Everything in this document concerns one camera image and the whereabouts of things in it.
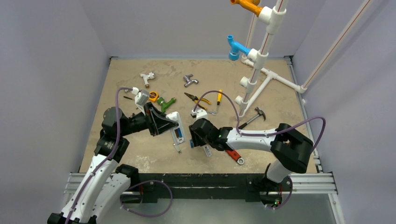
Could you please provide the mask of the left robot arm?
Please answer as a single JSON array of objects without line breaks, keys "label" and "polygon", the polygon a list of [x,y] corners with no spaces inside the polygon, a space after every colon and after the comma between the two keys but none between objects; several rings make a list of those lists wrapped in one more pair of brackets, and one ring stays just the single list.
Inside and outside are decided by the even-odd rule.
[{"label": "left robot arm", "polygon": [[88,171],[61,212],[51,213],[49,224],[97,224],[124,191],[138,188],[138,169],[120,164],[129,145],[125,136],[144,130],[152,136],[170,131],[176,145],[185,141],[180,114],[165,114],[151,102],[131,117],[126,117],[118,107],[111,107],[104,112],[103,119]]}]

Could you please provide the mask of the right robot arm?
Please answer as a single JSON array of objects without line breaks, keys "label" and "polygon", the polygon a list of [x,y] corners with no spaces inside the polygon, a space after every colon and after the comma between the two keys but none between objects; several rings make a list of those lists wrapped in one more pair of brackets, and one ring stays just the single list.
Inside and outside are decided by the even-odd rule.
[{"label": "right robot arm", "polygon": [[249,131],[232,127],[217,128],[205,118],[189,126],[194,147],[209,145],[218,151],[252,149],[271,152],[276,161],[262,177],[263,186],[273,190],[291,173],[304,174],[310,160],[313,142],[286,123],[278,128]]}]

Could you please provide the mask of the white remote control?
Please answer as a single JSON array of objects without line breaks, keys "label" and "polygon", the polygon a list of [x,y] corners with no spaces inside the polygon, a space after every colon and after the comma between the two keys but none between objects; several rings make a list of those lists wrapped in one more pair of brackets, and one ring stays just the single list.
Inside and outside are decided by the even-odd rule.
[{"label": "white remote control", "polygon": [[[174,144],[180,145],[180,144],[184,143],[186,141],[185,131],[184,131],[182,119],[181,119],[181,116],[180,116],[179,112],[171,112],[171,113],[166,115],[166,118],[168,118],[168,119],[170,119],[172,121],[175,121],[177,123],[177,126],[174,127],[172,129],[172,131],[171,131],[171,135],[172,135]],[[181,133],[182,133],[182,136],[183,136],[182,139],[178,139],[176,137],[175,130],[178,129],[178,128],[180,128],[180,130],[181,130]]]}]

